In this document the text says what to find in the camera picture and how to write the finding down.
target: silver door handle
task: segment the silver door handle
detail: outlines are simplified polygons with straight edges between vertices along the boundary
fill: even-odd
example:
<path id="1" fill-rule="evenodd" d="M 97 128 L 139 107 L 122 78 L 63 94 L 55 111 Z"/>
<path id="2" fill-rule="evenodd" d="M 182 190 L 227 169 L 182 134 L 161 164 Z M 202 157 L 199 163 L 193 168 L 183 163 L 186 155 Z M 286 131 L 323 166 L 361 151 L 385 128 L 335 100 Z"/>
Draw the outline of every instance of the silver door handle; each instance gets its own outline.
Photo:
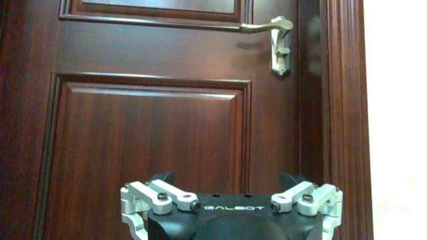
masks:
<path id="1" fill-rule="evenodd" d="M 271 70 L 283 76 L 291 69 L 291 37 L 294 24 L 285 16 L 278 16 L 263 25 L 242 24 L 239 32 L 257 34 L 271 31 Z"/>

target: wall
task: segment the wall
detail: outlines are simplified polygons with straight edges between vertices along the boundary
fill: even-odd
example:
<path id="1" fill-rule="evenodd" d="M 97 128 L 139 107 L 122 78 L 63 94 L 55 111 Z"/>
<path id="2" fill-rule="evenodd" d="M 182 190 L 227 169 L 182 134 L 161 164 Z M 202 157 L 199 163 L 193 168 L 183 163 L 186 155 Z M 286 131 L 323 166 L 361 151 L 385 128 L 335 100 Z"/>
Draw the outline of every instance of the wall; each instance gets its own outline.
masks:
<path id="1" fill-rule="evenodd" d="M 427 207 L 425 0 L 365 0 L 377 240 L 422 239 Z"/>

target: wooden door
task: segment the wooden door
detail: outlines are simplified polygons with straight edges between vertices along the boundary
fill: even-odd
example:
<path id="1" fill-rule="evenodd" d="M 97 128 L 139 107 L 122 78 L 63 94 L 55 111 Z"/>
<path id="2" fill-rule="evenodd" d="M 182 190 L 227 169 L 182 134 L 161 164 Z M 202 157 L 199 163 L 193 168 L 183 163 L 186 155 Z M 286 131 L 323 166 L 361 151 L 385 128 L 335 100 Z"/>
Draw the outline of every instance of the wooden door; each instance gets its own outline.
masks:
<path id="1" fill-rule="evenodd" d="M 8 239 L 129 239 L 121 186 L 177 171 L 193 192 L 274 193 L 301 172 L 297 0 L 8 1 L 2 197 Z"/>

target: door handle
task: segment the door handle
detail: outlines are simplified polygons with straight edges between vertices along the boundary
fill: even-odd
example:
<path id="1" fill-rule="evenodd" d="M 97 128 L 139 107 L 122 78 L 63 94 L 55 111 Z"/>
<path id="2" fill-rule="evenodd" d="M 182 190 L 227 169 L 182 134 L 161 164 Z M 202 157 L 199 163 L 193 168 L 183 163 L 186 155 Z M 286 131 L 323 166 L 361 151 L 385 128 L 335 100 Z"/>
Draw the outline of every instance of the door handle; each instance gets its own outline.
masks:
<path id="1" fill-rule="evenodd" d="M 285 16 L 278 16 L 263 25 L 242 24 L 239 32 L 257 34 L 271 31 L 271 70 L 283 76 L 291 70 L 291 36 L 294 24 Z"/>

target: screw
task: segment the screw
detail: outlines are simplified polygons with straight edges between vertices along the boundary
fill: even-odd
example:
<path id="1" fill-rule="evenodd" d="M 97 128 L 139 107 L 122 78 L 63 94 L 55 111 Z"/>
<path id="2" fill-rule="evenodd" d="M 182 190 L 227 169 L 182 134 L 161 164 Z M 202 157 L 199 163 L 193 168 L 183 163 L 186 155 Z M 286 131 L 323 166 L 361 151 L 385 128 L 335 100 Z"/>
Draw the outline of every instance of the screw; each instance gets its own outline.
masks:
<path id="1" fill-rule="evenodd" d="M 302 200 L 307 203 L 313 203 L 314 202 L 314 196 L 311 194 L 305 194 L 302 196 Z"/>
<path id="2" fill-rule="evenodd" d="M 201 210 L 201 202 L 199 201 L 193 201 L 190 204 L 190 210 L 197 213 Z"/>
<path id="3" fill-rule="evenodd" d="M 281 205 L 275 201 L 271 202 L 270 208 L 274 213 L 278 213 L 281 211 Z"/>
<path id="4" fill-rule="evenodd" d="M 169 200 L 169 194 L 167 194 L 166 192 L 161 192 L 161 193 L 158 194 L 158 199 L 159 199 L 161 201 Z"/>

